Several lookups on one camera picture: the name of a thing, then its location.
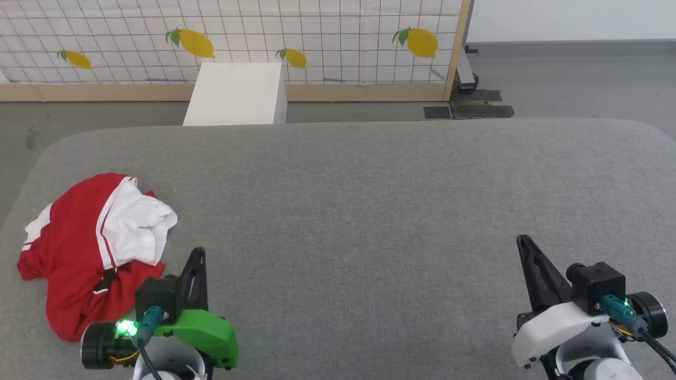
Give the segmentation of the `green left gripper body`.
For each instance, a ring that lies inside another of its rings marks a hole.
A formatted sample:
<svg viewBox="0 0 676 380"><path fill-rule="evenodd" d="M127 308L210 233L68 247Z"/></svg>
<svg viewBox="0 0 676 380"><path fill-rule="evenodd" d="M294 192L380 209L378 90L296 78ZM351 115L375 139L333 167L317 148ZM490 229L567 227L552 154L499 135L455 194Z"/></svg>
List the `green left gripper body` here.
<svg viewBox="0 0 676 380"><path fill-rule="evenodd" d="M163 313L147 310L140 321L123 319L93 322L81 337L81 361L86 369L131 367L143 362L140 346L155 366L188 362L196 354L202 363L195 369L232 370L239 364L239 344L234 327L206 310L184 310L176 323L163 325Z"/></svg>

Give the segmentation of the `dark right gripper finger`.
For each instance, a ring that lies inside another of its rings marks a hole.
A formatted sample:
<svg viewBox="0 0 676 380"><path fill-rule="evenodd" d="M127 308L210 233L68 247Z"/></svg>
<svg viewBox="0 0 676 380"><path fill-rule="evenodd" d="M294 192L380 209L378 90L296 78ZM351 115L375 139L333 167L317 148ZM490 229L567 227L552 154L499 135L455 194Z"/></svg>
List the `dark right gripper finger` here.
<svg viewBox="0 0 676 380"><path fill-rule="evenodd" d="M546 299L544 301L546 307L543 307L543 311L551 306L571 301L570 283L568 283L567 279L556 269L555 265L544 253L542 255L542 263L540 264L540 272L543 279L541 294Z"/></svg>
<svg viewBox="0 0 676 380"><path fill-rule="evenodd" d="M543 252L534 243L531 236L519 235L516 241L531 309L534 314L538 314L543 311L543 307L546 307L544 303L546 299L541 294L543 279L540 264L542 263Z"/></svg>

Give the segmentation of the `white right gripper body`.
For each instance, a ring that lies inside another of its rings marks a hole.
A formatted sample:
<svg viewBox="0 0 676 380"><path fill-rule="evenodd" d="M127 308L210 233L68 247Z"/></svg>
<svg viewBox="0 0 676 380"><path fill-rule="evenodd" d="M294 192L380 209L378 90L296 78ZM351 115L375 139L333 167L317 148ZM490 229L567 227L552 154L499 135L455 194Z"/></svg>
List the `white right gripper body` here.
<svg viewBox="0 0 676 380"><path fill-rule="evenodd" d="M662 360L669 350L659 339L668 332L666 312L649 292L627 295L625 301L605 296L601 315L590 316L572 301L535 315L517 317L511 352L524 368L632 368L625 342L645 343Z"/></svg>

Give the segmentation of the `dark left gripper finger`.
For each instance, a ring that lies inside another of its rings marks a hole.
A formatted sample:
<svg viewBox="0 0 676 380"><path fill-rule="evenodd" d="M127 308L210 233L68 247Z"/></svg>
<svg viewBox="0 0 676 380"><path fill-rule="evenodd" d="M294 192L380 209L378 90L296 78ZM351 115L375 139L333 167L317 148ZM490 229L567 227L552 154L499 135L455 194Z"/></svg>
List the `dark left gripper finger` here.
<svg viewBox="0 0 676 380"><path fill-rule="evenodd" d="M195 275L195 306L201 310L209 310L208 277L206 272L206 252L203 247L196 247L198 264Z"/></svg>
<svg viewBox="0 0 676 380"><path fill-rule="evenodd" d="M181 272L184 309L201 309L201 247L191 251Z"/></svg>

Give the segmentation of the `red and white basketball jersey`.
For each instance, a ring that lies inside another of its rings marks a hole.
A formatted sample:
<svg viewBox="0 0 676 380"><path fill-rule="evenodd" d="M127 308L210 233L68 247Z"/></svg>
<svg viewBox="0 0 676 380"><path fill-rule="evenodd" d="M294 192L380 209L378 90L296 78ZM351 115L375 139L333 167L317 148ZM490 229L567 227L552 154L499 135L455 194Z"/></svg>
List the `red and white basketball jersey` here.
<svg viewBox="0 0 676 380"><path fill-rule="evenodd" d="M138 180L103 173L77 183L26 228L17 269L48 282L46 317L63 341L94 321L114 321L134 305L147 278L159 278L176 212Z"/></svg>

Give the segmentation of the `grey fabric sofa cushion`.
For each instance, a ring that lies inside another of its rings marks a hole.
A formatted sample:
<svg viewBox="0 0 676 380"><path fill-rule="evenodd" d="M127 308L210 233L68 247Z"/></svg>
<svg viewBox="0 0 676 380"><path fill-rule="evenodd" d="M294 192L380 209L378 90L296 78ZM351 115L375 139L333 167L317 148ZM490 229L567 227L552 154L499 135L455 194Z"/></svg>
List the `grey fabric sofa cushion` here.
<svg viewBox="0 0 676 380"><path fill-rule="evenodd" d="M46 283L16 268L25 226L107 172L177 213L167 272L205 248L209 308L240 345L220 380L543 380L510 351L521 234L560 271L604 261L657 296L676 353L676 142L646 123L112 128L51 145L0 231L0 380L130 377L84 369Z"/></svg>

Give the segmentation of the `large dark floor plate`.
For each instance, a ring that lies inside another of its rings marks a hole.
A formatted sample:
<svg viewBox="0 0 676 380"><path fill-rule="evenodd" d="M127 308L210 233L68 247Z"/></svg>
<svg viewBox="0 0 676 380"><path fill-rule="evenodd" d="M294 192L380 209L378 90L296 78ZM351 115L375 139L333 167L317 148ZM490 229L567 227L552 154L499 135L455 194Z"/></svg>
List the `large dark floor plate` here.
<svg viewBox="0 0 676 380"><path fill-rule="evenodd" d="M454 119L511 118L515 115L510 105L503 104L500 90L475 89L457 91L449 101Z"/></svg>

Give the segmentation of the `white rectangular box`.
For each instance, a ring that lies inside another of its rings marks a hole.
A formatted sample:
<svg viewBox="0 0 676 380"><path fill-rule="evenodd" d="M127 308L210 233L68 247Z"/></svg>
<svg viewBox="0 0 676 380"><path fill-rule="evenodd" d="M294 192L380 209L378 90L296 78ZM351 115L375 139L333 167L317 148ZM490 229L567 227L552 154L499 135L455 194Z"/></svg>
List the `white rectangular box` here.
<svg viewBox="0 0 676 380"><path fill-rule="evenodd" d="M183 125L280 125L287 108L281 63L203 63Z"/></svg>

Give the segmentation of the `grey metal screen foot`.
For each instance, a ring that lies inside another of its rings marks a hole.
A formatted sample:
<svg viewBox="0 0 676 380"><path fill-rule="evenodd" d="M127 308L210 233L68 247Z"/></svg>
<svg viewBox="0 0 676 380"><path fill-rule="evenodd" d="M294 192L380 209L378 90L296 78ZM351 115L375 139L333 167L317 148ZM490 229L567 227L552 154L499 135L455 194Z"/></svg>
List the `grey metal screen foot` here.
<svg viewBox="0 0 676 380"><path fill-rule="evenodd" d="M464 51L459 56L457 67L458 90L462 93L472 93L478 86L478 75L473 72L468 59L469 54L475 54L478 50L464 46Z"/></svg>

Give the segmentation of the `lemon print partition screen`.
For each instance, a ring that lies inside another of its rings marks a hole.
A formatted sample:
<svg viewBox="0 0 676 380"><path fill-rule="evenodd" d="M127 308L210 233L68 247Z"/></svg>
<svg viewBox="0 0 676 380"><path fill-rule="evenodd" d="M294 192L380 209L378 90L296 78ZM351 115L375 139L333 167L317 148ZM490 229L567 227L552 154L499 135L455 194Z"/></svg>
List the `lemon print partition screen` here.
<svg viewBox="0 0 676 380"><path fill-rule="evenodd" d="M280 63L301 102L446 101L473 0L0 0L0 101L183 101Z"/></svg>

